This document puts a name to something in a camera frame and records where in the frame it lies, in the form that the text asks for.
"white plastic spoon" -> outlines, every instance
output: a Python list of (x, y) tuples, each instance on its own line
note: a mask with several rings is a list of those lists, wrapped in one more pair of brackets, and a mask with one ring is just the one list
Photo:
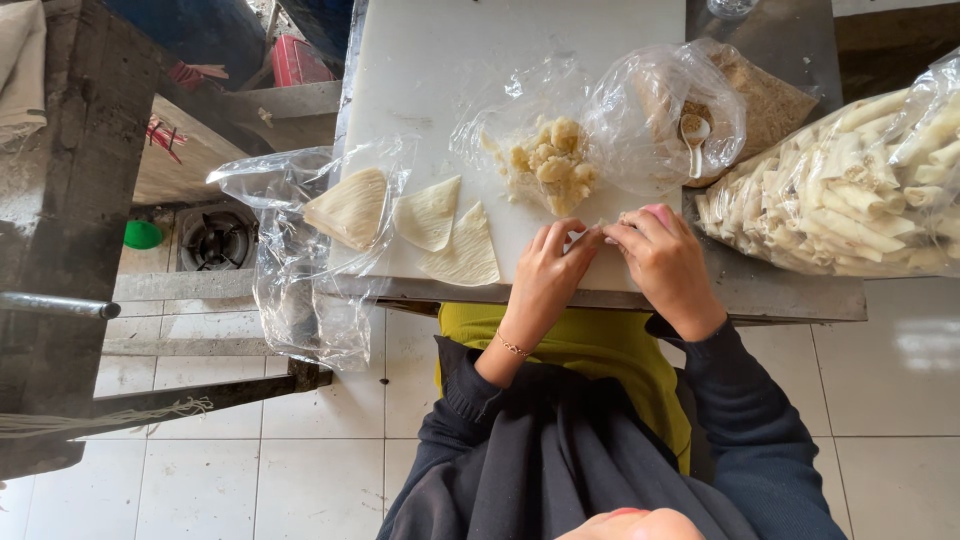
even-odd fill
[(684, 136), (686, 147), (690, 149), (690, 178), (700, 178), (704, 166), (704, 154), (700, 145), (710, 135), (710, 125), (696, 114), (684, 114), (680, 117), (680, 133)]

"woman's right hand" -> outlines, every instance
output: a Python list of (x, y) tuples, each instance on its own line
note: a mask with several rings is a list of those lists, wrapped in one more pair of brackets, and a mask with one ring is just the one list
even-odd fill
[(626, 212), (603, 232), (618, 244), (636, 286), (685, 341), (705, 339), (727, 320), (710, 290), (700, 243), (668, 205)]

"metal pipe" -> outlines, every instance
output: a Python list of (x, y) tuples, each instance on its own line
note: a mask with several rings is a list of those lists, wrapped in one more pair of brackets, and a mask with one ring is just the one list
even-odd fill
[(120, 306), (114, 302), (10, 291), (0, 292), (0, 309), (34, 311), (52, 315), (79, 315), (95, 319), (112, 319), (120, 314)]

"metal table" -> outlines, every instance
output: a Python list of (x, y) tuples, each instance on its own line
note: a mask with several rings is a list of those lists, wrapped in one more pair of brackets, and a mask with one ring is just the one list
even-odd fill
[[(353, 95), (353, 78), (360, 55), (369, 0), (356, 0), (344, 73), (343, 96), (334, 139), (336, 152), (344, 150)], [(735, 46), (747, 59), (784, 81), (813, 86), (822, 94), (810, 114), (813, 120), (843, 105), (833, 11), (829, 0), (763, 0), (745, 19), (723, 21), (707, 10), (705, 0), (687, 0), (686, 38), (713, 37)], [(684, 190), (684, 216), (697, 219), (695, 190)], [(741, 323), (862, 321), (867, 318), (863, 280), (804, 276), (748, 258), (698, 234), (712, 286), (731, 318)], [(389, 278), (381, 302), (419, 312), (430, 312), (438, 302), (504, 304), (510, 286), (458, 287), (432, 280)], [(653, 307), (640, 293), (578, 290), (576, 307), (649, 311)]]

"green cap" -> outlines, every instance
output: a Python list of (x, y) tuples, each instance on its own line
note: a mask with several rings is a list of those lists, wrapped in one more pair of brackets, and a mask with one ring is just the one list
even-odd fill
[(123, 245), (135, 250), (149, 250), (160, 245), (163, 232), (149, 221), (128, 221), (127, 232), (123, 235)]

